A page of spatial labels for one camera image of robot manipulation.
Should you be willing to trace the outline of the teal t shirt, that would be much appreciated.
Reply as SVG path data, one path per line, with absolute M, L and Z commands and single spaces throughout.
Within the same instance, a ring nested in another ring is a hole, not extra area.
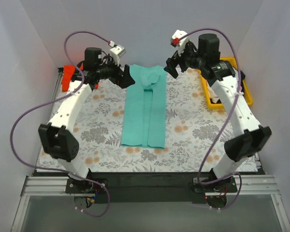
M 135 84 L 127 88 L 121 145 L 165 148 L 166 82 L 162 66 L 130 66 Z

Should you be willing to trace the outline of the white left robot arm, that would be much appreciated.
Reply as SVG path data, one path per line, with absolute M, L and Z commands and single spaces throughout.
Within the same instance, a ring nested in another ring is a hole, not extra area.
M 86 99 L 100 80 L 108 79 L 121 89 L 135 84 L 129 66 L 121 68 L 120 58 L 124 54 L 125 48 L 121 45 L 112 47 L 105 56 L 100 48 L 86 48 L 84 60 L 77 64 L 72 73 L 68 97 L 49 122 L 38 128 L 44 152 L 63 165 L 69 173 L 71 185 L 82 193 L 92 192 L 99 189 L 99 186 L 91 180 L 91 170 L 76 159 L 79 142 L 72 133 L 74 123 Z

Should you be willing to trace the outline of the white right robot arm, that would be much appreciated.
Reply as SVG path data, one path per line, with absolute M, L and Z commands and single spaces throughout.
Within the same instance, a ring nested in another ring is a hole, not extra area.
M 207 179 L 198 179 L 196 183 L 198 187 L 220 192 L 230 183 L 237 168 L 262 150 L 272 131 L 254 117 L 241 91 L 241 71 L 220 58 L 216 34 L 200 35 L 195 46 L 186 32 L 177 30 L 171 37 L 171 45 L 177 51 L 167 59 L 165 71 L 177 78 L 177 66 L 182 72 L 188 68 L 199 70 L 223 104 L 227 121 L 232 125 L 234 138 L 224 143 L 225 155 L 210 170 Z

